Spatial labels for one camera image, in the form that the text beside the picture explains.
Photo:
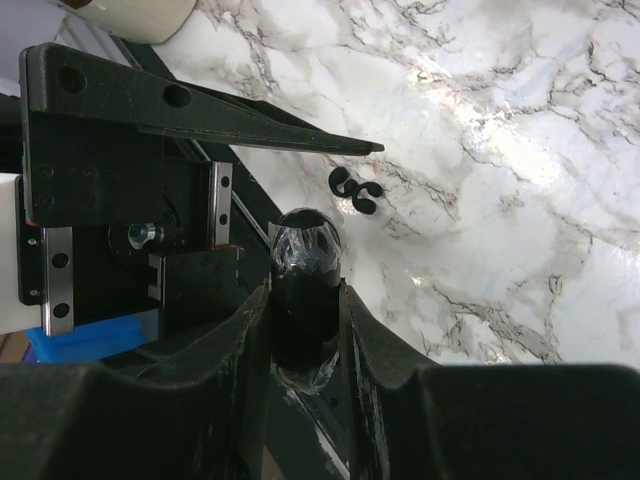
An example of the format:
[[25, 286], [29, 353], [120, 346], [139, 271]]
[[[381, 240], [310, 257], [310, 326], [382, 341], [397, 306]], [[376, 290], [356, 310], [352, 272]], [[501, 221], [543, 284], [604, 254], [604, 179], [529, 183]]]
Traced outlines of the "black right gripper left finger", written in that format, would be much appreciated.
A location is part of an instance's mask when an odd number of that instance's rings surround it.
[[270, 302], [105, 361], [1, 369], [5, 479], [257, 479]]

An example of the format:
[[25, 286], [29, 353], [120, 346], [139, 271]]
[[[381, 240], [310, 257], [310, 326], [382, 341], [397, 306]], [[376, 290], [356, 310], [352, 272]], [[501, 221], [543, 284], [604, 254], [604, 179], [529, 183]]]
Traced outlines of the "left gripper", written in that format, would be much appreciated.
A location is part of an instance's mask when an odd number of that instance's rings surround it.
[[[175, 334], [239, 308], [241, 253], [229, 228], [233, 168], [170, 156], [155, 135], [332, 155], [385, 149], [265, 101], [56, 43], [21, 52], [20, 81], [28, 108], [24, 215], [41, 236], [41, 316], [49, 335], [145, 310], [158, 313], [161, 334]], [[133, 223], [162, 226], [163, 243], [112, 250], [109, 227]]]

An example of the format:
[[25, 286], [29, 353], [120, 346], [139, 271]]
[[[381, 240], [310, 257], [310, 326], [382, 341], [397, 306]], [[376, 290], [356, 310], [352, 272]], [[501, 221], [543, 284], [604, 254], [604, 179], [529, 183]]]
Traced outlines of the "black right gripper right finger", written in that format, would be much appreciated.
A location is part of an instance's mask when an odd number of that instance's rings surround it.
[[616, 365], [442, 366], [339, 290], [354, 479], [635, 479], [639, 375]]

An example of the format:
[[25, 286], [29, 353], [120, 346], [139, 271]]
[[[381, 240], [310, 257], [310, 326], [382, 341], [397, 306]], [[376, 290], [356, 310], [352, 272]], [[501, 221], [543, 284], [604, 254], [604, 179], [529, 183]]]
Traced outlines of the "black earbud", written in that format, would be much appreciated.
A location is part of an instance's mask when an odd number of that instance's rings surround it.
[[332, 194], [338, 198], [350, 198], [358, 187], [358, 182], [351, 178], [344, 167], [336, 167], [328, 177], [328, 185]]
[[377, 204], [375, 199], [384, 195], [384, 189], [376, 182], [365, 182], [359, 184], [351, 196], [354, 209], [364, 215], [376, 213]]

